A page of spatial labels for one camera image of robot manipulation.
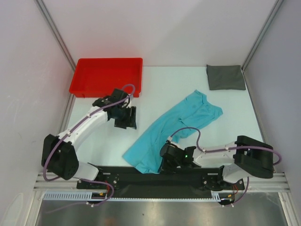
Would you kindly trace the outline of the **light blue t-shirt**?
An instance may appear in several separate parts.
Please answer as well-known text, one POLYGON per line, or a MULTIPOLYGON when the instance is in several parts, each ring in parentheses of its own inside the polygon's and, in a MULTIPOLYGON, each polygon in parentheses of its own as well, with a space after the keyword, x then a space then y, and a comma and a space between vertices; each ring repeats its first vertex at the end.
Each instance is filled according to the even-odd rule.
POLYGON ((123 154, 123 159, 143 174, 157 174, 162 163, 160 150, 170 135, 176 133, 172 141, 178 142, 192 135, 194 128, 203 129, 222 115, 220 107, 195 90, 155 120, 123 154))

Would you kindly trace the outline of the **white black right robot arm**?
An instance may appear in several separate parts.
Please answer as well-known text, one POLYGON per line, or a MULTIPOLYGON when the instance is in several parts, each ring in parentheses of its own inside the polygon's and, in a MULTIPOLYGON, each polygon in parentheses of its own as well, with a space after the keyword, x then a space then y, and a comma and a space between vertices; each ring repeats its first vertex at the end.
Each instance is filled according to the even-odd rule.
POLYGON ((162 162, 160 173, 175 173, 176 169, 218 169, 217 184, 228 189, 239 179, 273 177, 273 147, 247 136, 218 147, 199 148, 189 146, 184 149, 172 141, 166 141, 160 150, 162 162))

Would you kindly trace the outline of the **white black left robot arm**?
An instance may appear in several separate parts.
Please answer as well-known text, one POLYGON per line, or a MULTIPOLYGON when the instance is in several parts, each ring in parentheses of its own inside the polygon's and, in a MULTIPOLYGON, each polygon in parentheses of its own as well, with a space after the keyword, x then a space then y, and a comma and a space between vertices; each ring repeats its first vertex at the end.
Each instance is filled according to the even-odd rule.
POLYGON ((136 107, 131 105, 134 94, 126 93, 126 87, 114 89, 111 95, 95 100, 89 111, 70 128, 58 135, 49 134, 45 137, 41 159, 45 181, 50 181, 47 177, 50 171, 56 175, 56 179, 87 180, 93 188, 103 185, 104 177, 99 174, 100 169, 91 163, 80 162, 77 149, 97 127, 111 119, 117 128, 137 128, 136 107))

